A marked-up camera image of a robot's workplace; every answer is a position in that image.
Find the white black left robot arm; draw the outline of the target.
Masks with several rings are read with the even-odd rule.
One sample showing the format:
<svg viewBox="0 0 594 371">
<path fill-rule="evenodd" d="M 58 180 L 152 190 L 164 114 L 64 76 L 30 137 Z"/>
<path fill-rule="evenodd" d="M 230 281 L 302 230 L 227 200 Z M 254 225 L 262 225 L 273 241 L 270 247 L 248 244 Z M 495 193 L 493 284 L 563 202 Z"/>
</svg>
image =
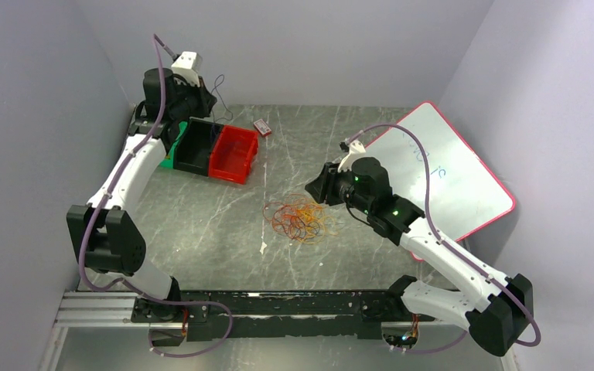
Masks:
<svg viewBox="0 0 594 371">
<path fill-rule="evenodd" d="M 210 115 L 216 98 L 194 68 L 144 73 L 145 98 L 131 118 L 124 148 L 104 184 L 67 212 L 81 281 L 92 291 L 123 284 L 170 322 L 183 311 L 178 281 L 146 256 L 146 242 L 130 215 L 148 181 L 179 136 L 179 124 Z"/>
</svg>

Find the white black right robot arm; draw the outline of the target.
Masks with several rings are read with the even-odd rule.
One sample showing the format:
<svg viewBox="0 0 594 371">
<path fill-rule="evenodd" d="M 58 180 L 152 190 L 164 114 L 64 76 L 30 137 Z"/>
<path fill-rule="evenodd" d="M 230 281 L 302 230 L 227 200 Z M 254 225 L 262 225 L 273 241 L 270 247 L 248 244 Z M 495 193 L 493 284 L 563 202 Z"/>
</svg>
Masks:
<svg viewBox="0 0 594 371">
<path fill-rule="evenodd" d="M 434 227 L 421 208 L 394 193 L 377 159 L 357 159 L 343 172 L 338 167 L 325 163 L 306 184 L 313 200 L 361 211 L 377 235 L 420 257 L 456 287 L 449 291 L 412 278 L 387 298 L 388 314 L 397 320 L 412 313 L 441 319 L 467 332 L 489 354 L 505 356 L 533 318 L 531 281 L 492 268 Z"/>
</svg>

